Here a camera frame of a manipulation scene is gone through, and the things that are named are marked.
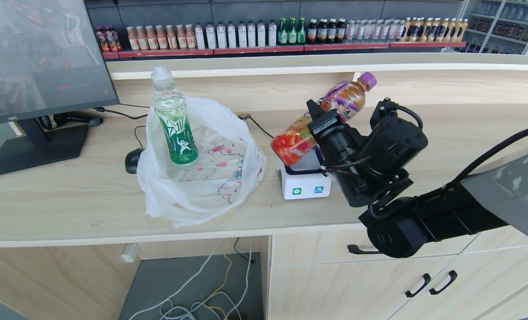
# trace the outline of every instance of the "drawer handle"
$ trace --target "drawer handle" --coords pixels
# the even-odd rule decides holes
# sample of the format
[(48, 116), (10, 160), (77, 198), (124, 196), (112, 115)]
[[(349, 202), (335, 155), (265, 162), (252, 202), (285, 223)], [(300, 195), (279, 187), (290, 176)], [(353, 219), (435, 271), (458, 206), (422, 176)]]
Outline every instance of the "drawer handle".
[(416, 296), (416, 294), (420, 293), (420, 291), (422, 291), (428, 284), (430, 284), (430, 281), (432, 281), (432, 277), (430, 277), (428, 273), (424, 273), (422, 278), (424, 278), (424, 284), (422, 285), (422, 287), (414, 293), (412, 293), (410, 290), (406, 291), (406, 298), (413, 298), (414, 296)]
[(380, 251), (362, 251), (361, 249), (359, 249), (359, 246), (355, 244), (347, 245), (347, 249), (349, 249), (349, 253), (352, 253), (353, 255), (381, 255), (382, 254), (382, 252)]
[(432, 296), (436, 295), (436, 294), (440, 294), (443, 290), (445, 290), (450, 284), (453, 283), (453, 281), (455, 281), (455, 279), (457, 279), (457, 272), (455, 272), (455, 270), (452, 270), (452, 271), (449, 271), (449, 282), (447, 282), (447, 284), (441, 288), (440, 290), (436, 290), (434, 288), (430, 289), (430, 294)]

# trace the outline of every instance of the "white scanner box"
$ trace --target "white scanner box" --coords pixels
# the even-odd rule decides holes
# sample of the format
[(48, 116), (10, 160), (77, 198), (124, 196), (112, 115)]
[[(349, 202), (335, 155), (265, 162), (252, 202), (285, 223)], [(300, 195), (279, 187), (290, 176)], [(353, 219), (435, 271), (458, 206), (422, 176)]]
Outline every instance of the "white scanner box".
[(278, 158), (284, 199), (323, 198), (331, 193), (331, 178), (323, 175), (323, 156), (318, 148), (308, 152), (291, 167)]

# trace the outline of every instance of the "purple bottle cap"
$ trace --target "purple bottle cap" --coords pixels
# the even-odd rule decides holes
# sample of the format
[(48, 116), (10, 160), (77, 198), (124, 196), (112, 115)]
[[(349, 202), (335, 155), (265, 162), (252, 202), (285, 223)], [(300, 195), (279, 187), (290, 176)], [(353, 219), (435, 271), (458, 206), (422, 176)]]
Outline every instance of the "purple bottle cap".
[(359, 77), (357, 82), (362, 83), (366, 91), (371, 91), (376, 85), (376, 77), (370, 72), (365, 72)]

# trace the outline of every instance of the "counter top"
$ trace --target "counter top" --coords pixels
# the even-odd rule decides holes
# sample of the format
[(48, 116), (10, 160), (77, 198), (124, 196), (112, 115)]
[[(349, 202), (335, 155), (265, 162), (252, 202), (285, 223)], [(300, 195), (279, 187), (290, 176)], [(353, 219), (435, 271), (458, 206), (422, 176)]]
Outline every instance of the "counter top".
[(112, 80), (130, 80), (150, 79), (151, 71), (156, 65), (165, 65), (177, 78), (446, 69), (528, 71), (528, 56), (483, 53), (350, 53), (108, 61), (106, 64)]
[[(507, 136), (528, 127), (528, 105), (409, 106), (424, 120), (430, 145), (406, 167), (415, 195), (443, 185), (464, 166)], [(258, 112), (253, 117), (278, 134), (302, 111)], [(365, 116), (350, 122), (370, 132)], [(80, 158), (0, 176), (0, 247), (49, 247), (258, 236), (305, 230), (344, 229), (363, 208), (350, 208), (336, 182), (328, 198), (284, 200), (270, 139), (250, 130), (268, 156), (264, 180), (236, 208), (201, 225), (173, 228), (149, 217), (137, 177), (124, 170), (138, 148), (134, 127), (144, 121), (108, 118), (91, 128)], [(145, 140), (143, 129), (138, 135)], [(527, 145), (528, 138), (519, 146)]]

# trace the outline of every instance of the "monitor stand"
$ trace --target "monitor stand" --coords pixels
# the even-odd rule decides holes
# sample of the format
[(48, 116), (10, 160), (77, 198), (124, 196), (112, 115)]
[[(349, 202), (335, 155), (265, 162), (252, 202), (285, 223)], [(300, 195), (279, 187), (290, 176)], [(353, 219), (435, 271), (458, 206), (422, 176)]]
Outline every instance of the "monitor stand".
[(46, 132), (37, 119), (19, 120), (24, 136), (7, 140), (0, 148), (0, 174), (78, 158), (88, 125)]

